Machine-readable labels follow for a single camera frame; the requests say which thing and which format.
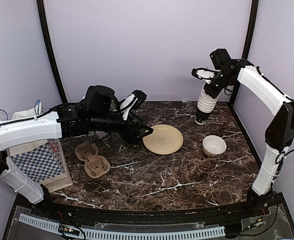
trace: beige plate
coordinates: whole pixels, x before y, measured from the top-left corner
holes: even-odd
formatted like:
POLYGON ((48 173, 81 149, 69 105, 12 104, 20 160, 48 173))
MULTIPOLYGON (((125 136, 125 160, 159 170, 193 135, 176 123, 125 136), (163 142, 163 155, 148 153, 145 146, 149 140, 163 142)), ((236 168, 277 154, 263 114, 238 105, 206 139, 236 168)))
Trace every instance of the beige plate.
POLYGON ((143 143, 155 154, 167 155, 178 151, 183 144, 181 132, 173 126, 152 126, 153 133, 143 138, 143 143))

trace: wall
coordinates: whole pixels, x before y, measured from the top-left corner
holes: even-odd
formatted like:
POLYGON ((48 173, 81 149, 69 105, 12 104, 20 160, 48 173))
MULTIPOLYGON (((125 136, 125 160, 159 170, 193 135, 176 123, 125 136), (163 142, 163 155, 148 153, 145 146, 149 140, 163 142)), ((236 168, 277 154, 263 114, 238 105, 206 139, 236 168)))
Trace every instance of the wall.
POLYGON ((203 82, 191 70, 213 69, 209 54, 217 48, 241 57, 251 1, 45 3, 69 101, 79 101, 90 85, 110 86, 120 99, 141 89, 148 101, 196 101, 203 82))
MULTIPOLYGON (((0 108, 9 116, 30 109, 37 99, 46 108, 60 103, 43 42, 35 0, 0 1, 0 108)), ((0 239, 14 192, 0 181, 0 239)))
MULTIPOLYGON (((260 1, 249 60, 294 98, 294 0, 260 1)), ((271 113, 245 87, 239 92, 235 109, 263 158, 264 132, 272 120, 271 113)), ((285 160, 275 189, 283 192, 294 220, 294 153, 285 160)))

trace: black pole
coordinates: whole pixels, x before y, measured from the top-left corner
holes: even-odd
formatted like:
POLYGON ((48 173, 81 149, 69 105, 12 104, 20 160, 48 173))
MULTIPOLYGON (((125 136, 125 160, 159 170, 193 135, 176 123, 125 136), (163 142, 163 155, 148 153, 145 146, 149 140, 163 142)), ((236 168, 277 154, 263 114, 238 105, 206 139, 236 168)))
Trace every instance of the black pole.
POLYGON ((39 18, 40 18, 40 23, 41 23, 41 28, 42 28, 43 39, 45 41, 45 45, 46 45, 47 54, 48 54, 48 58, 50 61, 53 77, 55 78, 55 82, 56 82, 56 85, 57 85, 57 88, 59 91, 61 101, 63 103, 67 103, 68 102, 67 96, 66 96, 65 90, 62 85, 62 81, 61 81, 60 74, 59 74, 58 67, 57 67, 57 63, 56 63, 56 58, 53 53, 53 48, 52 48, 52 44, 51 44, 49 28, 48 28, 48 23, 47 23, 47 18, 46 18, 45 5, 44 5, 43 0, 37 0, 37 4, 38 4, 38 12, 39 12, 39 18))
MULTIPOLYGON (((242 59, 248 59, 248 56, 249 56, 253 31, 255 28, 255 23, 256 23, 256 18, 257 18, 258 3, 259 3, 259 0, 252 0, 252 2, 251 2, 251 10, 250 10, 247 35, 246 35, 245 45, 244 45, 243 51, 242 51, 242 56, 241 56, 242 59)), ((232 95, 229 100, 231 107, 233 107, 235 104, 236 97, 239 92, 239 87, 240 87, 240 83, 236 82, 235 86, 233 87, 232 95)))

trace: white bowl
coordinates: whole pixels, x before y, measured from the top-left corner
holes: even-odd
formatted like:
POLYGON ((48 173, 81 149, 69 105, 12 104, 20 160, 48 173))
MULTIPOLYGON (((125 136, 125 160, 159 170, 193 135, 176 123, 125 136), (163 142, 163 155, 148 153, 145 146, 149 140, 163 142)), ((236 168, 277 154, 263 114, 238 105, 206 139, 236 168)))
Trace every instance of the white bowl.
POLYGON ((202 141, 202 148, 208 157, 214 157, 224 153, 227 145, 221 137, 209 135, 202 141))

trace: marble table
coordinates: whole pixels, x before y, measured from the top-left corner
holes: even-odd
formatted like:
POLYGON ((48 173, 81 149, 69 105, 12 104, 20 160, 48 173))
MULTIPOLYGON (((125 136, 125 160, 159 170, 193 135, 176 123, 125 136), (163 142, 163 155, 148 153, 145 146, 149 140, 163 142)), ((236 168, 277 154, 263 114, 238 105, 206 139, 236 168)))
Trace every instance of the marble table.
POLYGON ((156 155, 143 143, 128 144, 118 134, 97 143, 110 171, 90 178, 75 147, 92 135, 62 140, 72 186, 51 194, 52 200, 87 208, 160 211, 221 206, 245 201, 257 173, 257 163, 226 103, 218 103, 205 126, 194 122, 196 103, 145 102, 137 110, 150 126, 168 124, 184 137, 182 148, 171 155, 156 155), (222 137, 227 150, 207 157, 202 140, 222 137))

